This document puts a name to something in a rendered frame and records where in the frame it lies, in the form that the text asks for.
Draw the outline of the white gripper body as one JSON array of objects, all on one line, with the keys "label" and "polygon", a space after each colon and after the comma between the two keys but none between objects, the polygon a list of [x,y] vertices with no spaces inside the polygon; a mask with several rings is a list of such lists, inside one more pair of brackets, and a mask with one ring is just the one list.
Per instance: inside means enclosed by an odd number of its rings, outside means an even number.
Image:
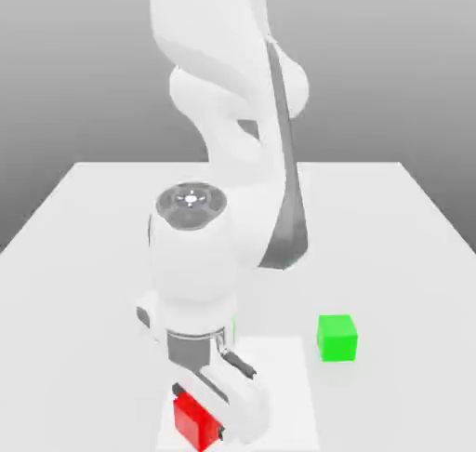
[{"label": "white gripper body", "polygon": [[258,377],[248,378],[227,361],[199,372],[178,366],[177,382],[225,428],[225,441],[250,445],[269,429],[267,389]]}]

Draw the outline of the small red cube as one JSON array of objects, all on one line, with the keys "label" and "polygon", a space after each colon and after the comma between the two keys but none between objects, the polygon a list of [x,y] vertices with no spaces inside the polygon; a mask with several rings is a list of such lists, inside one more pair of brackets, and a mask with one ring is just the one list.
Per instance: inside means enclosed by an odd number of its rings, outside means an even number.
[{"label": "small red cube", "polygon": [[205,452],[219,440],[222,424],[187,392],[174,399],[173,410],[177,431],[196,452]]}]

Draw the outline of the small green cube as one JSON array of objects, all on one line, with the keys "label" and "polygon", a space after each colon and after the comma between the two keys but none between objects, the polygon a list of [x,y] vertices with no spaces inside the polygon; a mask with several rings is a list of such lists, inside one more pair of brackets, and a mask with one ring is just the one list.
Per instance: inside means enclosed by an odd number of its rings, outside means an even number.
[{"label": "small green cube", "polygon": [[350,315],[320,315],[316,340],[323,362],[355,360],[358,333]]}]

